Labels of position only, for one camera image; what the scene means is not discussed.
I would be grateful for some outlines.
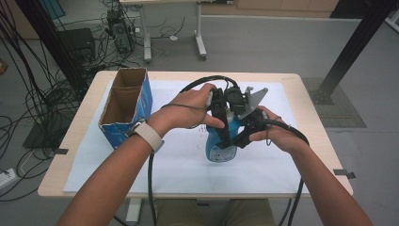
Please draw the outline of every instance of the person's left arm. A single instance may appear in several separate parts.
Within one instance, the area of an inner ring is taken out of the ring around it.
[[[208,93],[214,87],[205,84],[198,91],[186,91],[177,95],[172,103],[206,108]],[[189,128],[199,123],[218,128],[224,126],[222,121],[206,115],[206,110],[176,105],[160,109],[147,121],[160,137],[173,128]],[[151,152],[152,147],[140,135],[125,140],[88,178],[57,225],[107,225]]]

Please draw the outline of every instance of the person's right hand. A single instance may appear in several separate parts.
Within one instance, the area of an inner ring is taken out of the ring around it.
[[[284,122],[281,117],[273,113],[271,110],[266,108],[265,106],[258,106],[259,109],[264,111],[269,120],[277,120]],[[258,133],[254,133],[249,136],[250,141],[260,141],[264,139],[271,139],[274,144],[276,144],[280,149],[287,153],[292,153],[296,149],[301,148],[303,145],[308,146],[302,139],[297,137],[292,132],[280,128],[276,125],[272,125],[267,128],[267,131],[261,131]]]

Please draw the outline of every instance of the gray floor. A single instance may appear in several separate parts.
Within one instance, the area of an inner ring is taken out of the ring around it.
[[[193,24],[186,21],[177,41],[152,41],[154,48],[162,48],[168,55],[156,57],[148,65],[150,71],[298,73],[303,77],[325,77],[359,21],[204,17],[206,61],[197,57]],[[396,225],[399,220],[398,42],[399,34],[383,24],[341,82],[367,128],[327,129],[343,167],[356,173],[357,178],[350,181],[354,197],[375,225]],[[1,58],[11,62],[3,45],[0,50]],[[0,76],[0,115],[17,119],[25,111],[25,95],[21,78],[10,65],[8,72]],[[14,168],[26,152],[21,144],[32,124],[23,121],[18,126],[8,153],[1,159],[2,168]],[[23,182],[0,200],[26,193],[37,187],[40,180],[41,177]],[[36,193],[16,202],[0,202],[0,224],[54,225],[68,202],[42,198]],[[210,225],[218,225],[226,201],[205,202],[210,207],[201,207],[201,211]],[[276,221],[286,202],[271,200]],[[142,210],[140,225],[151,225],[146,203]],[[300,201],[294,225],[321,225],[310,199]]]

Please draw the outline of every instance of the desk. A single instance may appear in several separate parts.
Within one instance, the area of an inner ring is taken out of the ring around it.
[[[138,10],[138,13],[140,15],[141,26],[144,33],[144,61],[146,63],[150,63],[150,61],[152,60],[152,53],[151,53],[151,38],[147,30],[144,5],[163,4],[163,3],[190,3],[190,2],[197,4],[197,30],[194,31],[194,36],[196,38],[197,46],[199,48],[199,56],[206,59],[205,45],[203,44],[202,35],[200,34],[200,15],[201,15],[200,0],[120,0],[121,4],[134,5]]]
[[[341,169],[342,165],[335,154],[335,151],[328,139],[327,133],[320,122],[317,113],[314,109],[311,99],[305,90],[305,87],[296,74],[280,74],[280,73],[189,73],[189,72],[149,72],[150,80],[180,80],[180,81],[194,81],[203,76],[214,74],[226,75],[237,82],[268,82],[281,83],[286,91],[287,99],[290,103],[291,109],[294,113],[297,128],[304,133],[314,151],[326,164],[331,172],[335,169]],[[72,169],[72,162],[78,150],[85,133],[88,129],[90,121],[93,117],[94,111],[101,101],[107,85],[115,77],[116,72],[99,72],[93,80],[85,100],[81,104],[72,125],[64,137],[60,148],[68,149],[65,155],[57,154],[48,169],[41,185],[39,187],[39,194],[46,197],[72,197],[74,193],[63,192],[64,185],[67,182],[68,176]],[[340,183],[346,190],[353,194],[351,185],[345,176],[337,176]],[[285,197],[292,198],[295,195],[295,189],[292,193],[286,194],[262,194],[263,198],[267,197]],[[145,197],[142,194],[129,193],[127,197]],[[204,196],[205,198],[228,198],[216,196]]]

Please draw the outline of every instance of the power strip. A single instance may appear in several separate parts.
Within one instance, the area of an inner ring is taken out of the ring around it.
[[[4,187],[18,180],[18,177],[15,175],[15,171],[13,168],[7,170],[7,172],[8,174],[6,174],[5,172],[0,174],[0,189],[3,189]]]

